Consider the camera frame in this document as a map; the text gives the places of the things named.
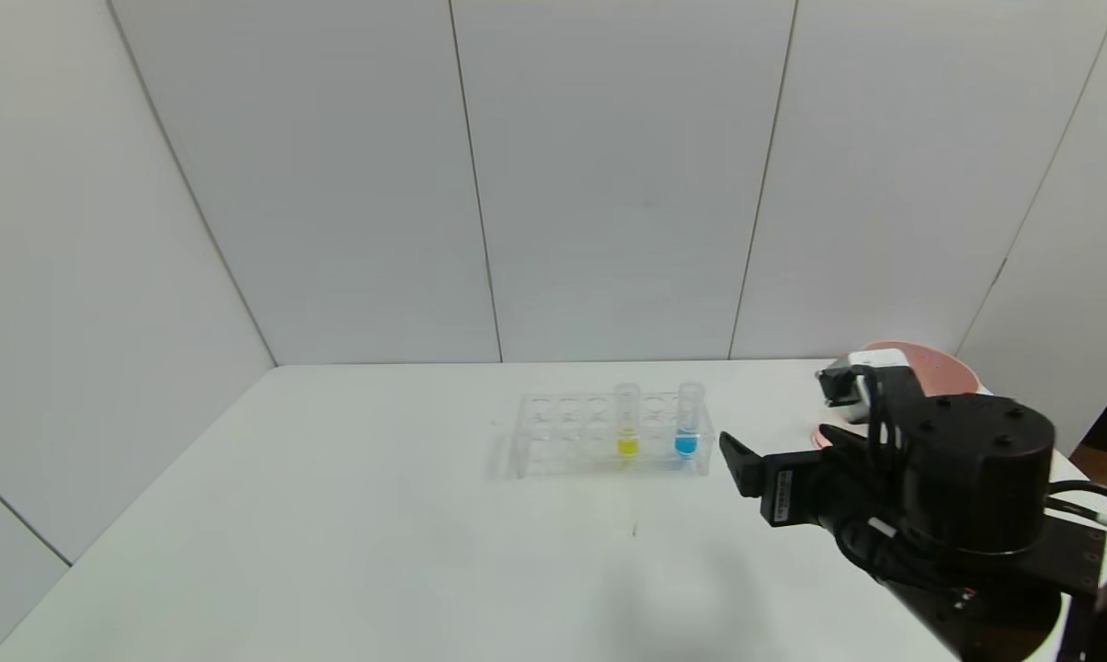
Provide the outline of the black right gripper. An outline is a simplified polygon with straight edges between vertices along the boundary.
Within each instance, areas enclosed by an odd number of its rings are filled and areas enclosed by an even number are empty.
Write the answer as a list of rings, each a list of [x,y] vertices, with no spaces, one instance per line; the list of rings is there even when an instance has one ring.
[[[837,532],[844,524],[884,519],[884,500],[865,461],[866,438],[837,425],[818,425],[818,448],[763,457],[730,432],[718,447],[743,498],[761,498],[772,527],[818,525]]]

